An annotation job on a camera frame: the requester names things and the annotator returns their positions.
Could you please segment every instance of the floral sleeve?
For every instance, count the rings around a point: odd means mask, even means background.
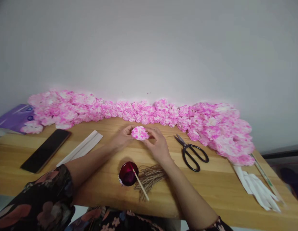
[[[232,231],[232,228],[225,224],[221,217],[219,217],[218,220],[212,226],[206,228],[205,231]]]
[[[73,184],[61,165],[26,184],[0,212],[0,230],[64,230],[74,215]]]

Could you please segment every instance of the white wall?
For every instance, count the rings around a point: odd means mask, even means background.
[[[298,144],[298,0],[1,0],[0,115],[49,88],[234,103],[260,151]]]

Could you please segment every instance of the right hand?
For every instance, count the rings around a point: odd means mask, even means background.
[[[155,139],[154,143],[151,143],[149,140],[143,140],[143,143],[152,152],[154,159],[159,164],[172,160],[171,155],[169,154],[166,139],[161,131],[156,127],[147,128],[146,131]]]

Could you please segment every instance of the jute string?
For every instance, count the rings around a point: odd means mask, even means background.
[[[142,165],[138,168],[138,170],[138,178],[147,194],[151,191],[152,187],[156,183],[166,178],[166,173],[160,165],[153,165],[151,167]],[[142,201],[146,201],[145,194],[143,193],[138,182],[136,182],[136,184],[134,185],[134,189],[139,190],[139,199]]]

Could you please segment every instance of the hand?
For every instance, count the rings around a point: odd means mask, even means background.
[[[146,131],[151,137],[155,139],[154,143],[151,143],[149,140],[143,140],[143,143],[152,152],[154,159],[159,164],[165,163],[169,160],[172,161],[171,155],[169,154],[166,139],[161,133],[161,131],[156,127],[147,128]]]
[[[134,128],[134,125],[129,125],[128,127],[122,129],[109,143],[109,145],[116,152],[123,150],[128,146],[132,141],[133,137],[131,131]]]

